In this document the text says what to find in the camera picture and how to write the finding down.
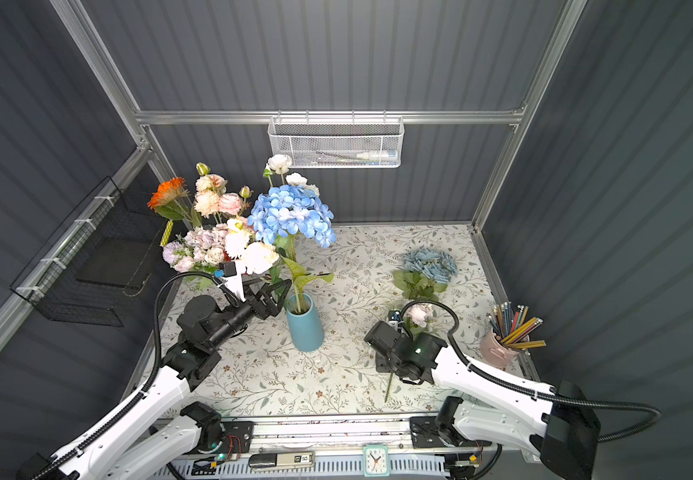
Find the white rose flower stem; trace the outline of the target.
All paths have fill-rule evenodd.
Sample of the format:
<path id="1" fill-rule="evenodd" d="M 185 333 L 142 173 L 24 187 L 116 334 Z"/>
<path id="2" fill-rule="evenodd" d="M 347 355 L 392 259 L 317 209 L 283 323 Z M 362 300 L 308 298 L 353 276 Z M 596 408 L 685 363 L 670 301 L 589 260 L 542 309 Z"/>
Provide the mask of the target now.
<path id="1" fill-rule="evenodd" d="M 276 154 L 266 161 L 264 166 L 264 178 L 268 180 L 270 187 L 276 187 L 274 179 L 280 178 L 280 186 L 288 185 L 304 190 L 314 196 L 320 196 L 320 188 L 308 182 L 308 178 L 293 172 L 292 165 L 294 162 L 290 156 L 284 154 Z"/>

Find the teal cylindrical vase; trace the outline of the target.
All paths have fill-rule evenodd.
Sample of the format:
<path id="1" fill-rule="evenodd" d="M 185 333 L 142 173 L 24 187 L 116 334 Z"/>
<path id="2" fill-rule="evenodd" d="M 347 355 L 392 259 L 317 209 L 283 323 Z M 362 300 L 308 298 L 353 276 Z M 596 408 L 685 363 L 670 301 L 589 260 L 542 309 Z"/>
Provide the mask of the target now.
<path id="1" fill-rule="evenodd" d="M 292 343 L 301 352 L 314 352 L 324 344 L 324 326 L 314 300 L 305 293 L 290 295 L 286 304 Z"/>

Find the orange gerbera flower stem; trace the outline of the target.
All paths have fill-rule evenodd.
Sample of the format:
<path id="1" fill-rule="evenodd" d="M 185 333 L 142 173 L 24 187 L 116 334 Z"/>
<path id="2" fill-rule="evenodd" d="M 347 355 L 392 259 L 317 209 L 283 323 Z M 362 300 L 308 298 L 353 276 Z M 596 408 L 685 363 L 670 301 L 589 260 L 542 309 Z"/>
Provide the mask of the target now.
<path id="1" fill-rule="evenodd" d="M 186 180 L 182 177 L 160 183 L 148 201 L 148 208 L 167 220 L 184 222 L 190 229 L 202 226 L 202 218 L 194 209 Z"/>

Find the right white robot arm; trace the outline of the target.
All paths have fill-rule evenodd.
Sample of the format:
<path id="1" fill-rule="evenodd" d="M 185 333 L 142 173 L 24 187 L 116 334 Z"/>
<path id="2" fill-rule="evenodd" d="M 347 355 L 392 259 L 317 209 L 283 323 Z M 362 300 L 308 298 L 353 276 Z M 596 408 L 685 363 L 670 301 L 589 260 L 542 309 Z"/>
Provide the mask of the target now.
<path id="1" fill-rule="evenodd" d="M 445 338 L 412 336 L 378 321 L 364 341 L 402 382 L 455 390 L 435 418 L 449 446 L 490 441 L 498 450 L 510 446 L 536 456 L 562 479 L 589 479 L 600 444 L 644 432 L 662 416 L 648 404 L 590 400 L 571 382 L 552 386 L 478 361 L 456 341 L 458 316 L 438 307 L 452 320 Z"/>

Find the cream rose flower spray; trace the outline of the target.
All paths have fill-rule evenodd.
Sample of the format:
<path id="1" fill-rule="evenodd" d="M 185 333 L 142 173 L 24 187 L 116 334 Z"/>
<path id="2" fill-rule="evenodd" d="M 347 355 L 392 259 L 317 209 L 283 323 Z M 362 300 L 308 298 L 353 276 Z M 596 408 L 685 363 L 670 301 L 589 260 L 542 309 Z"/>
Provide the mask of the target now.
<path id="1" fill-rule="evenodd" d="M 194 195 L 194 210 L 202 217 L 208 218 L 220 213 L 218 201 L 226 193 L 228 182 L 204 164 L 196 164 L 198 180 L 196 180 L 196 195 Z"/>

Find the pink rose flower stem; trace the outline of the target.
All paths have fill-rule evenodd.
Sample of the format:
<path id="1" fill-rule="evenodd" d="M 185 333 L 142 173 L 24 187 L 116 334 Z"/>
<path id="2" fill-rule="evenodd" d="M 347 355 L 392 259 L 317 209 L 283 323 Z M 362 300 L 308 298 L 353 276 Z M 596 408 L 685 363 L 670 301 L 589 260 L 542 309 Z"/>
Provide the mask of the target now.
<path id="1" fill-rule="evenodd" d="M 238 193 L 224 193 L 218 198 L 218 212 L 226 218 L 242 217 L 248 210 L 252 198 L 252 190 L 248 186 L 242 187 Z"/>

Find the dark blue hydrangea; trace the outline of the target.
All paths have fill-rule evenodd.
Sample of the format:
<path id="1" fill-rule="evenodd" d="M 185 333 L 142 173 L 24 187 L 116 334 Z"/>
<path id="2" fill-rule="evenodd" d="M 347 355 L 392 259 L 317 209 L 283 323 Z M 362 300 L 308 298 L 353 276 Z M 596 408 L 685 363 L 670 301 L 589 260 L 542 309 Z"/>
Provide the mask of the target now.
<path id="1" fill-rule="evenodd" d="M 304 298 L 304 287 L 314 280 L 330 282 L 331 273 L 314 274 L 308 272 L 296 258 L 296 239 L 311 239 L 321 248 L 336 243 L 336 232 L 332 227 L 334 214 L 320 200 L 320 196 L 310 186 L 282 185 L 270 188 L 268 193 L 258 196 L 248 224 L 256 234 L 256 240 L 272 248 L 278 254 L 268 280 L 282 280 L 282 271 L 288 270 L 292 287 L 288 294 L 288 311 L 304 314 L 312 307 L 312 302 Z"/>

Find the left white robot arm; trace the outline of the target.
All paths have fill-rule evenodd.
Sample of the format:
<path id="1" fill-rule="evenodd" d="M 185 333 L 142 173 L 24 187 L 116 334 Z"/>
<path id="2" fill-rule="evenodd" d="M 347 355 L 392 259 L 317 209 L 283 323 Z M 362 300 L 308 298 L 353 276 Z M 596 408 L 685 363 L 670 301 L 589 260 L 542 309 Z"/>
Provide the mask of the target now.
<path id="1" fill-rule="evenodd" d="M 120 479 L 146 478 L 176 457 L 198 448 L 212 454 L 224 445 L 220 414 L 192 403 L 166 429 L 136 440 L 168 409 L 182 404 L 220 363 L 220 347 L 244 333 L 254 318 L 280 314 L 292 282 L 264 283 L 254 289 L 252 280 L 238 276 L 214 278 L 228 300 L 222 307 L 209 295 L 192 298 L 176 319 L 178 342 L 162 348 L 154 340 L 154 366 L 144 384 L 134 389 L 116 408 L 51 456 L 36 454 L 16 472 L 20 479 Z"/>

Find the white peony flower stem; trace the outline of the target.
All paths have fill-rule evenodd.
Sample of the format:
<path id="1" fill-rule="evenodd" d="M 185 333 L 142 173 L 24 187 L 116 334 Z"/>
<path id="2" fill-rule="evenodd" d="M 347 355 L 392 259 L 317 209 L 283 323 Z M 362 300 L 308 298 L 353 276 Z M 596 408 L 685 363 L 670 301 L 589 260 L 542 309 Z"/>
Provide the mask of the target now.
<path id="1" fill-rule="evenodd" d="M 224 252 L 236 264 L 239 274 L 262 275 L 272 269 L 280 256 L 276 248 L 254 240 L 256 234 L 240 217 L 226 221 Z"/>

